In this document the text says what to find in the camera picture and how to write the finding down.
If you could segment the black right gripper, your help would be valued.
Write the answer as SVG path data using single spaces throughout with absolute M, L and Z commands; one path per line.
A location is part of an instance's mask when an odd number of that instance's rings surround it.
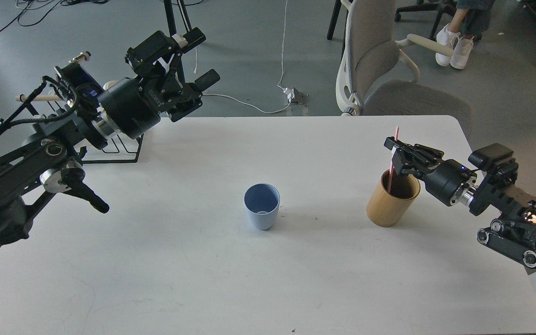
M 461 163 L 443 160 L 444 152 L 427 146 L 406 144 L 393 136 L 384 142 L 392 153 L 391 163 L 397 176 L 411 174 L 425 184 L 426 191 L 445 206 L 453 206 L 476 181 L 475 171 Z

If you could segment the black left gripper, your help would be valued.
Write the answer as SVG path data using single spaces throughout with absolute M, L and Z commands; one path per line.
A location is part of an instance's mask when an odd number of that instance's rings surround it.
M 161 121 L 166 113 L 172 122 L 202 106 L 202 93 L 221 80 L 214 69 L 195 79 L 185 81 L 181 55 L 206 40 L 205 34 L 194 27 L 184 35 L 166 36 L 162 31 L 151 34 L 136 47 L 130 47 L 125 61 L 137 75 L 124 78 L 105 89 L 97 98 L 101 115 L 113 124 L 116 132 L 135 139 Z M 175 74 L 155 75 L 155 62 L 163 59 Z

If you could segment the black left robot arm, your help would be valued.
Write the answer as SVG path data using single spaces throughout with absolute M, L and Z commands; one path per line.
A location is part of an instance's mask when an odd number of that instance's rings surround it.
M 181 56 L 206 40 L 199 28 L 183 35 L 157 31 L 126 53 L 135 72 L 108 87 L 81 67 L 83 53 L 42 83 L 0 123 L 0 247 L 28 238 L 34 217 L 57 193 L 109 206 L 87 185 L 83 141 L 102 150 L 115 135 L 137 139 L 167 113 L 175 122 L 200 108 L 202 94 L 219 79 L 209 70 L 195 82 L 177 76 Z

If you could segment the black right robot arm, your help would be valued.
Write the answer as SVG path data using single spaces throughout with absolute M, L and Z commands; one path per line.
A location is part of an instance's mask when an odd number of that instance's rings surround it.
M 484 179 L 476 183 L 474 170 L 444 153 L 421 144 L 406 144 L 393 136 L 384 146 L 393 152 L 395 173 L 413 175 L 424 182 L 426 191 L 446 206 L 462 203 L 478 216 L 489 206 L 500 216 L 487 228 L 479 229 L 476 239 L 530 269 L 536 269 L 536 197 L 517 187 L 518 164 L 513 151 L 499 143 L 475 150 L 468 158 Z

